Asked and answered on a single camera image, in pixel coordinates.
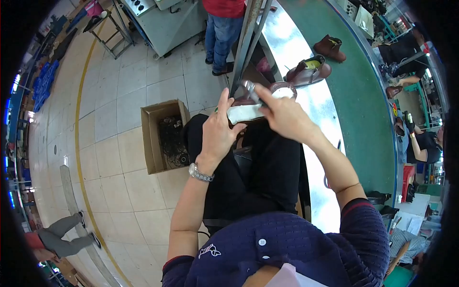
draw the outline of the person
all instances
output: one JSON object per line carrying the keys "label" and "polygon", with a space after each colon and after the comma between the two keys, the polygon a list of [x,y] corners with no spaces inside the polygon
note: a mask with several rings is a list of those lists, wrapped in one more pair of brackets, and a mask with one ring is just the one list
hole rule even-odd
{"label": "person", "polygon": [[388,277],[400,263],[420,265],[425,258],[425,252],[430,243],[422,236],[416,236],[399,228],[393,230],[389,241],[391,245],[391,261],[386,271],[386,277]]}
{"label": "person", "polygon": [[[400,64],[402,60],[414,56],[421,51],[421,46],[426,42],[425,33],[420,24],[417,24],[413,29],[406,33],[404,36],[398,38],[398,42],[391,44],[382,44],[373,48],[373,52],[380,59],[380,61],[390,65],[393,62]],[[421,57],[399,67],[393,74],[391,79],[394,86],[403,86],[404,84],[415,84],[421,80],[428,68],[427,55]],[[399,76],[404,74],[414,73],[412,76],[398,79]]]}
{"label": "person", "polygon": [[410,139],[406,150],[408,163],[436,163],[443,151],[443,127],[436,133],[424,132],[414,123],[405,120]]}
{"label": "person", "polygon": [[82,211],[72,216],[61,218],[48,228],[39,229],[37,232],[26,232],[24,234],[26,242],[39,262],[46,260],[60,262],[60,258],[75,255],[81,249],[93,243],[98,248],[101,248],[101,242],[93,232],[84,237],[75,238],[70,242],[61,239],[79,223],[82,224],[83,228],[86,228]]}
{"label": "person", "polygon": [[206,28],[206,64],[213,64],[212,75],[233,71],[234,62],[226,62],[231,47],[241,34],[244,0],[203,0],[208,13]]}
{"label": "person", "polygon": [[[244,134],[242,145],[252,146],[246,180],[230,149],[246,125],[229,128],[228,89],[216,113],[196,115],[184,127],[192,164],[171,219],[162,285],[380,286],[388,235],[351,163],[295,100],[275,99],[260,84],[255,92],[269,108],[260,109],[267,122]],[[324,234],[296,214],[300,143],[315,152],[336,193],[340,233]],[[211,236],[198,250],[201,222]]]}

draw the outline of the black pants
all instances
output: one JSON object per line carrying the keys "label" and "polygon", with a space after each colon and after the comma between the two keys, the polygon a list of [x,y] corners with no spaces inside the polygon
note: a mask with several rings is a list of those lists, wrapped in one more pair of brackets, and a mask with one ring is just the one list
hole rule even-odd
{"label": "black pants", "polygon": [[[202,149],[202,124],[198,114],[184,127],[184,143],[193,163]],[[203,219],[235,221],[270,211],[297,213],[301,145],[269,128],[267,121],[248,125],[243,146],[252,146],[252,165],[244,183],[233,152],[215,170],[206,195]],[[222,227],[207,225],[213,234]]]}

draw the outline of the workbench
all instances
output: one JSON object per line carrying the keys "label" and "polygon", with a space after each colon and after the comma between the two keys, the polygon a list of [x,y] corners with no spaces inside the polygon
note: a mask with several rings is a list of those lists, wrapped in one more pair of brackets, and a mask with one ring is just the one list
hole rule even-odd
{"label": "workbench", "polygon": [[[311,47],[325,35],[342,40],[344,63],[327,58],[331,75],[297,87],[297,102],[330,142],[351,161],[365,191],[392,193],[393,206],[401,189],[403,163],[393,131],[394,116],[386,98],[387,83],[377,59],[357,25],[332,0],[273,1],[260,43],[268,61],[286,75],[299,61],[313,56]],[[334,192],[324,185],[324,170],[315,154],[303,146],[311,197],[311,221],[323,232],[339,232],[340,210]]]}

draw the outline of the jeans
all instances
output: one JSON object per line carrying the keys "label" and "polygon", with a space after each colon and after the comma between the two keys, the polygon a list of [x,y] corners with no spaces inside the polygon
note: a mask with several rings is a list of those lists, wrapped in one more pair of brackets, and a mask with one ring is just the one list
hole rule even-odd
{"label": "jeans", "polygon": [[70,242],[61,238],[80,222],[81,216],[75,213],[72,216],[59,219],[48,228],[38,230],[37,233],[46,249],[54,251],[59,258],[75,255],[93,243],[92,237],[86,235]]}
{"label": "jeans", "polygon": [[[184,127],[184,143],[191,163],[201,152],[202,124],[207,118],[198,114]],[[242,145],[252,147],[248,181],[242,179],[230,150],[209,183],[203,219],[236,221],[271,211],[297,214],[301,145],[272,131],[267,121],[249,124]],[[221,229],[206,227],[211,234]]]}
{"label": "jeans", "polygon": [[241,34],[241,18],[222,18],[209,14],[206,29],[207,60],[213,61],[213,72],[221,73],[226,68],[226,58],[231,47]]}

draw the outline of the machine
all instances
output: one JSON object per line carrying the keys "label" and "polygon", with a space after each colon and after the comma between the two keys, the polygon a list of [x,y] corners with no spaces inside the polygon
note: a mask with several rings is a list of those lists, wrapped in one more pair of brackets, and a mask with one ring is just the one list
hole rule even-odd
{"label": "machine", "polygon": [[144,40],[164,56],[206,29],[207,13],[198,0],[121,0]]}

